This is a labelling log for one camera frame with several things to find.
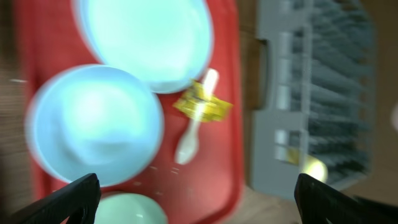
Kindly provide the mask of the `light blue plate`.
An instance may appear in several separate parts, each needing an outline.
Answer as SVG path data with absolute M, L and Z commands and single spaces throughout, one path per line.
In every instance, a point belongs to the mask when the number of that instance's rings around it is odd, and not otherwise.
M 208 68 L 215 34 L 204 0 L 73 0 L 85 45 L 155 93 L 186 89 Z

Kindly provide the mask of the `yellow snack wrapper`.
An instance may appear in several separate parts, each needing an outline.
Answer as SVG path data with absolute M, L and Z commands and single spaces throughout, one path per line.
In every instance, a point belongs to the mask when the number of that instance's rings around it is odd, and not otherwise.
M 193 119 L 197 106 L 203 105 L 201 122 L 222 121 L 227 117 L 232 104 L 217 98 L 215 95 L 207 97 L 203 93 L 203 85 L 198 81 L 192 81 L 192 85 L 185 90 L 181 97 L 173 104 L 173 107 L 190 119 Z

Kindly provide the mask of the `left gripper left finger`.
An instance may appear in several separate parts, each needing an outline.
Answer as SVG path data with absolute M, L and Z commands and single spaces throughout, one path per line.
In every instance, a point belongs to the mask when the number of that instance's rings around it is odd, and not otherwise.
M 97 175 L 87 174 L 11 215 L 11 224 L 94 224 L 101 198 Z

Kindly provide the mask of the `light blue bowl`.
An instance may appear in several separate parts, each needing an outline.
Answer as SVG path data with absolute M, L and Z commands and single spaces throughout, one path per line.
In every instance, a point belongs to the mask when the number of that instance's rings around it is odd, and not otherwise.
M 70 183 L 94 173 L 103 187 L 140 174 L 164 135 L 160 101 L 133 75 L 80 65 L 47 80 L 25 119 L 28 148 L 52 177 Z

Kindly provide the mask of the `mint green bowl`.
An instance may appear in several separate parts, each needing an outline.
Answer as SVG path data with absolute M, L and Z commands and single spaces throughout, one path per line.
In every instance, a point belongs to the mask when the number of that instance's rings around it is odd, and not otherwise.
M 102 196 L 94 224 L 168 224 L 161 206 L 141 194 L 112 192 Z

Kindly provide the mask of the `grey dishwasher rack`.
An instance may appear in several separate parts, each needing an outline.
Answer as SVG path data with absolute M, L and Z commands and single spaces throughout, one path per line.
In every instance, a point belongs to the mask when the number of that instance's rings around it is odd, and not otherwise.
M 249 185 L 293 199 L 308 173 L 336 190 L 371 172 L 375 30 L 359 1 L 257 4 L 261 106 L 253 116 Z

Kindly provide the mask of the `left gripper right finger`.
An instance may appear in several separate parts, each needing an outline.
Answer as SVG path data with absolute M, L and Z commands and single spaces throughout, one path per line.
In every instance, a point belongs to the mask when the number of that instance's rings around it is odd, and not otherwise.
M 303 224 L 397 224 L 397 207 L 361 197 L 349 197 L 300 174 L 294 191 Z

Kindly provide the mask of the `white plastic spoon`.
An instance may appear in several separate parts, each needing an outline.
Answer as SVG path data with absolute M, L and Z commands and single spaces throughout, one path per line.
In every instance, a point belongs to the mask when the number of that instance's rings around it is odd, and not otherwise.
M 219 73 L 210 68 L 202 81 L 203 93 L 207 97 L 211 97 L 218 84 Z M 188 127 L 179 139 L 175 154 L 175 162 L 180 165 L 188 164 L 196 155 L 199 149 L 198 130 L 201 125 L 201 114 L 203 105 L 197 106 L 197 110 L 193 119 L 189 121 Z

